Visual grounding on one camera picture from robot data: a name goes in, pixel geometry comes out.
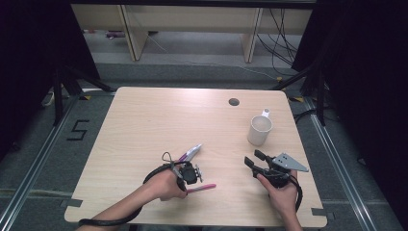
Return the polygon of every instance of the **desk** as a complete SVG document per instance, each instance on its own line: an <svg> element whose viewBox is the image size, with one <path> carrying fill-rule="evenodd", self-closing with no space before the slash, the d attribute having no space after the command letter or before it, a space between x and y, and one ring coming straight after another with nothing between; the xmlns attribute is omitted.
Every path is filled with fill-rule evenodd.
<svg viewBox="0 0 408 231"><path fill-rule="evenodd" d="M231 106L231 98L240 104ZM202 143L192 163L199 164L204 182L188 188L217 187L184 200L152 201L132 223L282 226L267 191L243 163L248 156L266 167L246 140L250 119L264 108L270 109L274 127L258 149L270 156L287 152L309 168L282 91L120 88L72 195L82 205L68 206L65 219L92 218L139 187L147 173L164 163L164 152L179 158ZM301 225L325 226L326 217L312 215L312 208L322 209L312 172L299 172L298 178L304 194Z"/></svg>

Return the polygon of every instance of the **white cup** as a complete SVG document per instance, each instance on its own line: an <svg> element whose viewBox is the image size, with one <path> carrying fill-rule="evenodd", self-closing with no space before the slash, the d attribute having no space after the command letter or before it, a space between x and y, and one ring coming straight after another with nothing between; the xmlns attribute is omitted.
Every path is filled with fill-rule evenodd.
<svg viewBox="0 0 408 231"><path fill-rule="evenodd" d="M267 140L270 130L272 130L272 121L269 119L269 109L264 109L261 115L251 119L248 141L255 146L260 146Z"/></svg>

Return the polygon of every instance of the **light wood tabletop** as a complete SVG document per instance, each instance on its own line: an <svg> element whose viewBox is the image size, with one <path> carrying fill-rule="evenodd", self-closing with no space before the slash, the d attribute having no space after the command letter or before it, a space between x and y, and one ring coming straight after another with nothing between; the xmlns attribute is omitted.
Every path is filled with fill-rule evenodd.
<svg viewBox="0 0 408 231"><path fill-rule="evenodd" d="M230 105L230 99L239 105ZM273 128L257 147L246 135L251 118L264 108L270 109ZM310 169L287 97L276 90L120 88L72 195L82 204L68 206L65 219L92 218L139 187L151 170L165 163L165 152L178 159L199 143L191 163L199 165L204 182L187 188L217 186L185 199L154 200L133 223L283 226L268 192L243 162L247 156L268 167L254 156L259 149L270 157L285 152ZM325 226L326 216L312 214L322 209L312 172L299 172L298 181L303 189L297 213L301 225Z"/></svg>

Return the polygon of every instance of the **desk leg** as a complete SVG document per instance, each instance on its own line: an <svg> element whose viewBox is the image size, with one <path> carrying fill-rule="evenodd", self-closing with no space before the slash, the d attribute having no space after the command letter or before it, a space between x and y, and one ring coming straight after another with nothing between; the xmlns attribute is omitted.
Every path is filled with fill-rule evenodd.
<svg viewBox="0 0 408 231"><path fill-rule="evenodd" d="M125 36L128 42L129 50L133 61L138 61L141 56L144 45L146 44L148 32L138 25L137 20L132 20L131 15L127 13L126 6L120 5L123 25L125 25Z"/></svg>
<svg viewBox="0 0 408 231"><path fill-rule="evenodd" d="M258 28L261 24L261 16L263 9L257 8L254 13L254 21L250 34L241 35L241 43L243 49L243 56L246 63L252 62L252 57L255 49L256 36L258 35Z"/></svg>

